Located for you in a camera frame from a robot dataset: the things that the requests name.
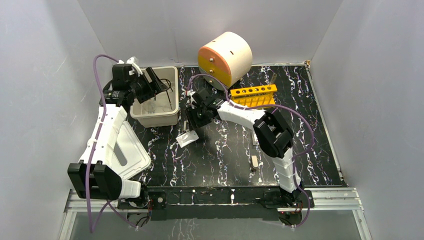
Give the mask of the glass test tube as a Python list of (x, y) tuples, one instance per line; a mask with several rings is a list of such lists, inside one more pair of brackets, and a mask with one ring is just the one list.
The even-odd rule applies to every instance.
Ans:
[(269, 84), (270, 85), (274, 85), (275, 84), (275, 81), (276, 81), (276, 79), (277, 79), (277, 74), (276, 73), (273, 73), (272, 74), (272, 76), (271, 76), (271, 79), (270, 79), (270, 81), (269, 81)]

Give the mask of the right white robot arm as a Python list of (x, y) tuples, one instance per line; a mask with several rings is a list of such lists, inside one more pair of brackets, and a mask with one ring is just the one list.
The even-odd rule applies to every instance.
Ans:
[(272, 159), (282, 202), (295, 207), (301, 201), (302, 180), (294, 170), (294, 133), (278, 109), (248, 109), (231, 100), (214, 97), (205, 89), (190, 91), (188, 95), (190, 106), (185, 109), (185, 114), (191, 130), (214, 120), (232, 122), (252, 130), (261, 151)]

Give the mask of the clear plastic funnel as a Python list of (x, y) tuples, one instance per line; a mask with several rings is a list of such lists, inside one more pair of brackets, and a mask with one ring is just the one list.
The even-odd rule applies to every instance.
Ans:
[(143, 103), (142, 112), (145, 115), (159, 114), (163, 112), (163, 105), (155, 100), (147, 101)]

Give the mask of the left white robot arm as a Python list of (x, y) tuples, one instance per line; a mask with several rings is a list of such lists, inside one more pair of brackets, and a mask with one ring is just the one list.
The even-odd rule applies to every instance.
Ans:
[(135, 63), (112, 66), (112, 79), (100, 89), (98, 117), (87, 147), (67, 174), (81, 199), (129, 199), (137, 208), (149, 203), (146, 186), (131, 178), (148, 167), (146, 150), (126, 118), (135, 101), (144, 103), (165, 92), (167, 86), (152, 67)]

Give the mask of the white bin lid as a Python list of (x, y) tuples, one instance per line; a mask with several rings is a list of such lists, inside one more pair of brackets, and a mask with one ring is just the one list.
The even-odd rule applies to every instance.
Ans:
[(120, 129), (103, 124), (96, 137), (94, 130), (79, 158), (85, 164), (101, 162), (124, 180), (129, 180), (151, 165), (151, 158), (128, 121)]

